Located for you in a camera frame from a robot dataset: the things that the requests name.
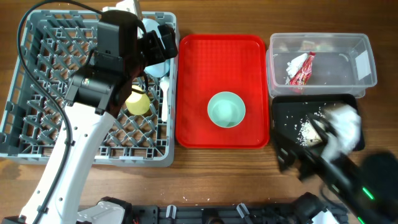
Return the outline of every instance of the light blue bowl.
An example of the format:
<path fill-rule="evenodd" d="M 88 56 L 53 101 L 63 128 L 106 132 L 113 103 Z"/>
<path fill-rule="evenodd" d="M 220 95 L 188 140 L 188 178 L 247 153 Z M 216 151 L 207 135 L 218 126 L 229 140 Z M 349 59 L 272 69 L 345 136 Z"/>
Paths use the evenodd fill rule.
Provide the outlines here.
<path fill-rule="evenodd" d="M 224 91 L 210 99 L 207 113 L 217 126 L 232 128 L 242 122 L 246 114 L 246 107 L 237 94 Z"/>

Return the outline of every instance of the red tray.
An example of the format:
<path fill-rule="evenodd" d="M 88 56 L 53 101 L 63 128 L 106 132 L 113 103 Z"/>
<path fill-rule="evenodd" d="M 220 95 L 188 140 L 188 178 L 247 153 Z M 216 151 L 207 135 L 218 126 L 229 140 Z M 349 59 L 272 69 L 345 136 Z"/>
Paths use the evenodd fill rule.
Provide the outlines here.
<path fill-rule="evenodd" d="M 266 47 L 255 35 L 188 35 L 180 43 L 176 138 L 194 148 L 257 149 L 269 140 Z M 215 125 L 210 98 L 230 91 L 246 106 L 233 128 Z"/>

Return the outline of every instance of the clear plastic container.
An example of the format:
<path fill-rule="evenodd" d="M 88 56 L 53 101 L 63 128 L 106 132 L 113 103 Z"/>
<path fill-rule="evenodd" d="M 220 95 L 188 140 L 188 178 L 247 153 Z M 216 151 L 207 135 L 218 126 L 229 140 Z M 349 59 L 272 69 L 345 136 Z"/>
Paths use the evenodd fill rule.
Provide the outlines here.
<path fill-rule="evenodd" d="M 303 53 L 315 52 L 312 76 L 306 85 L 286 85 L 287 63 Z M 377 83 L 376 66 L 365 34 L 273 34 L 267 51 L 269 94 L 318 95 L 349 93 L 357 98 Z"/>

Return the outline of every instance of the white tissue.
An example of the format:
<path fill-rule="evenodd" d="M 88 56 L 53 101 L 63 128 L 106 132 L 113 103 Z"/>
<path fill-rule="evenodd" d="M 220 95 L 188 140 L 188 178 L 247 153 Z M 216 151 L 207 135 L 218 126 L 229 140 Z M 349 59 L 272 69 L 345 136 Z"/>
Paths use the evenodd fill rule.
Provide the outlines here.
<path fill-rule="evenodd" d="M 340 153 L 348 155 L 361 137 L 361 117 L 348 105 L 328 111 L 330 124 L 336 130 L 336 136 L 327 133 L 328 144 L 321 157 L 326 161 L 337 159 Z"/>
<path fill-rule="evenodd" d="M 286 72 L 289 76 L 289 79 L 292 79 L 297 74 L 307 57 L 308 54 L 304 53 L 293 59 L 291 62 L 287 62 L 288 67 L 286 68 Z"/>

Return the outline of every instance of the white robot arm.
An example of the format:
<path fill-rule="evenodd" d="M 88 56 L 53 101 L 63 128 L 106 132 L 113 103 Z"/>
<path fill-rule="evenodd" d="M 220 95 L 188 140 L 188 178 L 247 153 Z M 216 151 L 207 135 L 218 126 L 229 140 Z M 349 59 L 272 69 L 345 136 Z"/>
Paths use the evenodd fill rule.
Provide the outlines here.
<path fill-rule="evenodd" d="M 42 215 L 39 223 L 75 224 L 76 220 L 87 221 L 87 215 L 79 217 L 77 214 L 81 192 L 98 148 L 114 123 L 114 117 L 109 113 L 98 115 L 94 107 L 80 103 L 66 106 L 65 112 L 72 126 L 74 144 L 70 148 L 67 163 L 48 204 L 48 211 Z M 63 124 L 43 176 L 21 211 L 21 216 L 26 217 L 26 223 L 33 223 L 37 216 L 37 208 L 48 194 L 62 160 L 65 140 L 66 130 Z"/>

